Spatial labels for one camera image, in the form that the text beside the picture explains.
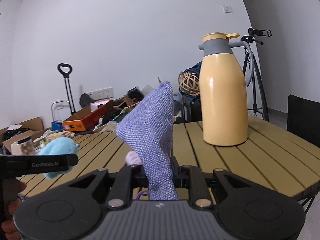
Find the table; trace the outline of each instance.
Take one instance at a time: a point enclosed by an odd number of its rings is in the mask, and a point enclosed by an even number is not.
[[[204,172],[215,168],[229,170],[297,200],[320,189],[320,148],[269,122],[249,115],[248,140],[234,147],[214,147],[202,139],[202,122],[173,126],[172,155],[180,165],[199,166]],[[79,163],[64,175],[45,179],[43,174],[20,178],[27,183],[23,192],[33,196],[95,169],[109,172],[124,166],[131,150],[115,132],[75,136],[80,144]],[[177,189],[179,198],[188,198],[187,189]]]

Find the finger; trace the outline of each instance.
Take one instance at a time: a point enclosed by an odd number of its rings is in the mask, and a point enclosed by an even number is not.
[[[5,236],[8,240],[19,240],[21,238],[18,231],[6,233]]]
[[[27,188],[27,184],[25,182],[20,182],[20,190],[19,192],[22,192],[24,191],[25,189]]]
[[[21,200],[20,199],[16,199],[15,201],[11,202],[9,205],[8,205],[8,210],[9,210],[9,213],[11,215],[13,215],[13,213],[16,211],[17,207],[21,204]]]
[[[13,231],[16,231],[16,227],[14,225],[14,222],[13,222],[13,218],[7,220],[7,221],[4,221],[1,223],[1,228],[4,232],[8,233],[8,232],[13,232]]]

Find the wicker ball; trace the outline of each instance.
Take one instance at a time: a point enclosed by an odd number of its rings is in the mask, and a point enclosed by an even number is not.
[[[180,72],[179,74],[179,88],[182,92],[189,95],[199,95],[199,78],[192,72]]]

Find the chair backrest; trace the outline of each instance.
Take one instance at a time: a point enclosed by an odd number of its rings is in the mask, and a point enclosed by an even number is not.
[[[320,103],[289,95],[287,130],[320,147]]]

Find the thermos jug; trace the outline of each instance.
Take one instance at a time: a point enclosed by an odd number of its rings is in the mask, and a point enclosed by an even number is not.
[[[203,139],[216,146],[234,146],[248,138],[247,90],[253,67],[245,80],[242,69],[231,48],[244,46],[245,41],[229,42],[239,33],[210,33],[202,37],[199,49],[204,51],[199,87],[203,120]]]

